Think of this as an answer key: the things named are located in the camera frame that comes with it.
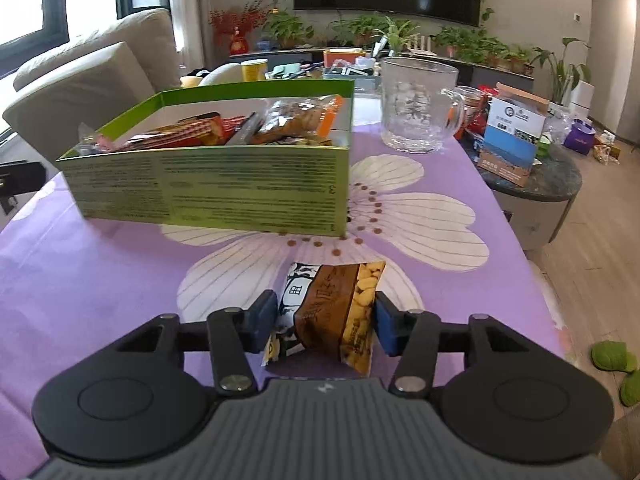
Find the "purple tablecloth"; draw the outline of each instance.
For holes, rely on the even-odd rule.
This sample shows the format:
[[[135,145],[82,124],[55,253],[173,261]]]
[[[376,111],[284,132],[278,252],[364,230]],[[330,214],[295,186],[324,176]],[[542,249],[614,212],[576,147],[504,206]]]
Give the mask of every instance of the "purple tablecloth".
[[[348,235],[258,234],[85,220],[61,175],[0,234],[0,474],[14,480],[46,458],[31,423],[34,395],[53,375],[163,312],[204,319],[279,291],[293,261],[387,260],[380,287],[402,308],[447,322],[491,314],[560,355],[552,318],[527,261],[487,186],[451,139],[431,155],[393,152],[378,126],[357,127],[351,150]],[[208,357],[187,370],[209,382]],[[350,376],[300,354],[269,374]],[[372,374],[395,360],[374,350]],[[437,381],[462,370],[442,356]]]

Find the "open box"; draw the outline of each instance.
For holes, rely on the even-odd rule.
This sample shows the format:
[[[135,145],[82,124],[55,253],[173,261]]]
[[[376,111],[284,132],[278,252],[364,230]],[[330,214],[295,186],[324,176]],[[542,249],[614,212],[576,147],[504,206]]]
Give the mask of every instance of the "open box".
[[[199,146],[80,156],[56,165],[82,214],[138,222],[339,236],[347,218],[353,82],[235,83],[160,92],[100,128],[135,134],[218,112],[248,116],[283,97],[340,94],[333,146]]]

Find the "curtain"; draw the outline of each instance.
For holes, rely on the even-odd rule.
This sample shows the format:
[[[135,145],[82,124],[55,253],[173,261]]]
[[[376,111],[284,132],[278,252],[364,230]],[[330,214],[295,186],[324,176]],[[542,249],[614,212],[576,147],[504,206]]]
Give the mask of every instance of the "curtain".
[[[198,0],[169,0],[174,22],[175,46],[190,72],[204,67]]]

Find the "white flower pattern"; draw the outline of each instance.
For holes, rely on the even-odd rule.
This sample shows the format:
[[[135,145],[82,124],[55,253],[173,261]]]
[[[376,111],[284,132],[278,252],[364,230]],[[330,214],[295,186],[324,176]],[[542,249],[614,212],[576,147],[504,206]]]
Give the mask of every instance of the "white flower pattern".
[[[185,321],[203,320],[226,306],[247,308],[293,261],[349,264],[385,260],[378,290],[402,308],[424,309],[411,279],[388,256],[366,245],[379,236],[399,251],[441,270],[473,270],[489,257],[486,244],[468,229],[471,208],[448,196],[389,193],[418,182],[422,165],[406,156],[368,156],[351,167],[347,234],[319,237],[226,229],[162,226],[171,240],[194,246],[224,244],[188,270],[177,303]]]
[[[44,197],[49,196],[56,190],[56,183],[54,179],[49,180],[44,186],[40,188],[40,190],[31,197],[31,199],[23,205],[20,210],[14,215],[12,221],[22,220],[23,218],[27,218],[31,213],[33,213],[38,205],[38,202],[42,200]]]

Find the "wooden floor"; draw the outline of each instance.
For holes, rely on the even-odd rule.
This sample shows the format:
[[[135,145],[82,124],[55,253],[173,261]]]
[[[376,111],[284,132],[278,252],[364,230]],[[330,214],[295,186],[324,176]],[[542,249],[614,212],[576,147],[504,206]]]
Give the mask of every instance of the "wooden floor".
[[[555,289],[577,353],[577,365],[610,391],[616,421],[603,459],[625,480],[640,473],[640,406],[618,400],[622,373],[596,370],[588,357],[603,339],[627,343],[640,356],[640,150],[622,145],[620,165],[573,154],[583,185],[553,243],[529,251]]]

